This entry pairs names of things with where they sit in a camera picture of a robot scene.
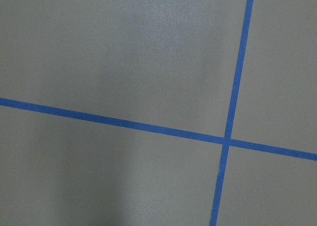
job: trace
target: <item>gray floor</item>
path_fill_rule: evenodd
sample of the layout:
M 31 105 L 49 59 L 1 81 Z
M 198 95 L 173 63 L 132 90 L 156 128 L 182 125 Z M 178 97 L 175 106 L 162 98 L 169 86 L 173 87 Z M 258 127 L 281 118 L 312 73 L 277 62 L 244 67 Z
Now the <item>gray floor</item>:
M 246 0 L 0 0 L 0 97 L 223 136 Z M 255 0 L 232 137 L 317 153 L 317 0 Z M 208 225 L 221 145 L 0 107 L 0 225 Z M 315 226 L 317 162 L 231 147 L 218 226 Z

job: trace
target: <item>floor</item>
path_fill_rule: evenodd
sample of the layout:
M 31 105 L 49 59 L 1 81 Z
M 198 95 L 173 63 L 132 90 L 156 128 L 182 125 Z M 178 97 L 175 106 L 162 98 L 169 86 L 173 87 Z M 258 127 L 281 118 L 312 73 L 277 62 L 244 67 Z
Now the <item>floor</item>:
M 316 225 L 317 0 L 0 4 L 0 225 Z

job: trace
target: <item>blue stripe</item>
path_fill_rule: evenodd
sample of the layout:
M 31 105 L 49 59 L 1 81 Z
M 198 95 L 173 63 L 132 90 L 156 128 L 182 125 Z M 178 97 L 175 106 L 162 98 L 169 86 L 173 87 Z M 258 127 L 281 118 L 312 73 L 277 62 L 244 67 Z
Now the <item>blue stripe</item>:
M 160 133 L 160 134 L 194 139 L 194 140 L 199 140 L 199 141 L 204 141 L 209 143 L 223 144 L 223 138 L 218 136 L 195 133 L 195 132 L 174 129 L 174 128 L 166 128 L 166 127 L 157 126 L 157 125 L 133 122 L 133 121 L 100 116 L 100 115 L 95 115 L 90 113 L 64 110 L 60 108 L 42 106 L 42 105 L 37 105 L 37 104 L 32 104 L 32 103 L 27 103 L 22 101 L 15 101 L 15 100 L 0 98 L 0 106 L 13 107 L 17 109 L 35 111 L 40 113 L 48 113 L 48 114 L 53 114 L 57 116 L 67 117 L 67 118 L 81 119 L 81 120 L 90 121 L 90 122 L 109 124 L 109 125 L 120 126 L 125 128 L 132 128 L 132 129 L 142 130 L 146 132 Z
M 252 6 L 253 6 L 253 0 L 247 0 L 246 10 L 244 13 L 244 20 L 243 20 L 243 27 L 242 27 L 242 33 L 241 33 L 241 39 L 240 39 L 236 70 L 235 70 L 233 85 L 232 85 L 232 92 L 231 92 L 231 98 L 230 98 L 230 104 L 229 104 L 226 129 L 224 133 L 224 142 L 223 142 L 222 151 L 221 151 L 219 171 L 218 171 L 216 187 L 215 187 L 213 203 L 212 203 L 212 209 L 211 209 L 210 226 L 216 226 L 217 224 L 224 175 L 226 171 L 227 159 L 229 154 L 229 144 L 230 144 L 230 139 L 232 134 L 234 116 L 235 116 L 236 107 L 237 107 L 237 100 L 238 100 L 238 94 L 239 94 L 239 88 L 240 88 L 244 56 L 245 56 L 247 41 L 248 41 Z
M 235 140 L 235 139 L 230 140 L 230 145 L 233 147 L 238 147 L 238 148 L 245 148 L 245 149 L 251 149 L 251 150 L 256 150 L 256 151 L 261 151 L 266 153 L 274 153 L 274 154 L 279 154 L 279 155 L 284 155 L 289 157 L 317 161 L 316 153 L 302 152 L 302 151 L 292 150 L 287 148 L 278 148 L 278 147 L 274 147 L 270 145 L 245 142 L 245 141 Z

